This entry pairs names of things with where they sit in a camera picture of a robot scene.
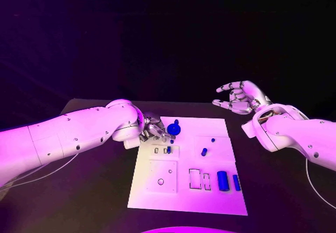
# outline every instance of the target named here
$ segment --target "blue cap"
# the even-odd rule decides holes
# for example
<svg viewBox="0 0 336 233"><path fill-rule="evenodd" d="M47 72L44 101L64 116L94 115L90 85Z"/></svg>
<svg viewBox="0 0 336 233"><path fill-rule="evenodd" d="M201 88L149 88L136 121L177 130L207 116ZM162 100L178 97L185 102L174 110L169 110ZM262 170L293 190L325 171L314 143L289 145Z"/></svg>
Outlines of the blue cap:
<svg viewBox="0 0 336 233"><path fill-rule="evenodd" d="M174 123L168 126L168 133L175 136L181 133L181 126L178 124Z"/></svg>

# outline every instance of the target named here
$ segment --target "circular hole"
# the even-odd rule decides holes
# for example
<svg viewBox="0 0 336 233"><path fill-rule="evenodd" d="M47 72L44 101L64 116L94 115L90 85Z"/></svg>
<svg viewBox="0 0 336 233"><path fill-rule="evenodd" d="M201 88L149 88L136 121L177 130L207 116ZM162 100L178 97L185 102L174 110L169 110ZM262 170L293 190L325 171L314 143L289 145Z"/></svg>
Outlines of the circular hole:
<svg viewBox="0 0 336 233"><path fill-rule="evenodd" d="M164 182L164 179L159 179L158 184L159 184L159 185L164 185L164 183L165 183L165 182Z"/></svg>

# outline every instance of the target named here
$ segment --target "robotic hand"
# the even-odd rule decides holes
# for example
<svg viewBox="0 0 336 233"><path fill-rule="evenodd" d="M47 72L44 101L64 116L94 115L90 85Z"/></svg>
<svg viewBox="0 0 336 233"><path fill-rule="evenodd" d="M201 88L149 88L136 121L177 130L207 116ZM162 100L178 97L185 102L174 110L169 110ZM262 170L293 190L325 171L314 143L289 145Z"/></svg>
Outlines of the robotic hand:
<svg viewBox="0 0 336 233"><path fill-rule="evenodd" d="M152 137L175 139L161 117L143 114L129 100L0 132L0 187L31 169L103 145L110 137L125 142L126 149Z"/></svg>
<svg viewBox="0 0 336 233"><path fill-rule="evenodd" d="M241 126L247 136L257 137L269 151L296 148L314 163L336 170L336 124L311 120L290 105L273 104L252 81L230 83L217 92L231 89L230 102L214 100L213 104L241 115L254 110L253 120Z"/></svg>

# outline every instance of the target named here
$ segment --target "blue object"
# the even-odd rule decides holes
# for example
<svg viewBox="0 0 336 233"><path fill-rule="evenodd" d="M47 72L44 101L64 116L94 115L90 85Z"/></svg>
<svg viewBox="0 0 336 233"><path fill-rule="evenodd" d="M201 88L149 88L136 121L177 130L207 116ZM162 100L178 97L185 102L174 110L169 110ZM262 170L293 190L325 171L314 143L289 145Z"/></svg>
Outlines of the blue object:
<svg viewBox="0 0 336 233"><path fill-rule="evenodd" d="M174 124L168 126L168 133L175 136L181 133L179 120L175 120Z"/></svg>
<svg viewBox="0 0 336 233"><path fill-rule="evenodd" d="M227 171L220 171L217 173L217 177L218 177L220 190L224 192L230 191L230 181L228 181Z"/></svg>
<svg viewBox="0 0 336 233"><path fill-rule="evenodd" d="M203 151L203 153L201 153L201 155L203 155L203 156L205 156L205 155L207 155L207 151L208 151L208 149L207 149L207 148L204 148L204 151Z"/></svg>
<svg viewBox="0 0 336 233"><path fill-rule="evenodd" d="M239 175L234 175L234 182L236 182L236 188L237 188L237 191L241 191Z"/></svg>

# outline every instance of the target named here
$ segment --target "rectangular cutout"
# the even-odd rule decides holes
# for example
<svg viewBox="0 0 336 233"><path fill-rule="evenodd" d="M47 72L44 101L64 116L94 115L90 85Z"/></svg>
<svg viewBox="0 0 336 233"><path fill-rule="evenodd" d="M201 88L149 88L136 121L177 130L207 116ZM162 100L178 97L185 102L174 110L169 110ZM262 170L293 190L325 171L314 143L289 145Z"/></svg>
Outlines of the rectangular cutout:
<svg viewBox="0 0 336 233"><path fill-rule="evenodd" d="M204 181L205 181L205 190L211 190L211 175L210 174L204 174Z"/></svg>
<svg viewBox="0 0 336 233"><path fill-rule="evenodd" d="M191 177L190 188L191 189L203 189L200 169L190 169L190 177Z"/></svg>

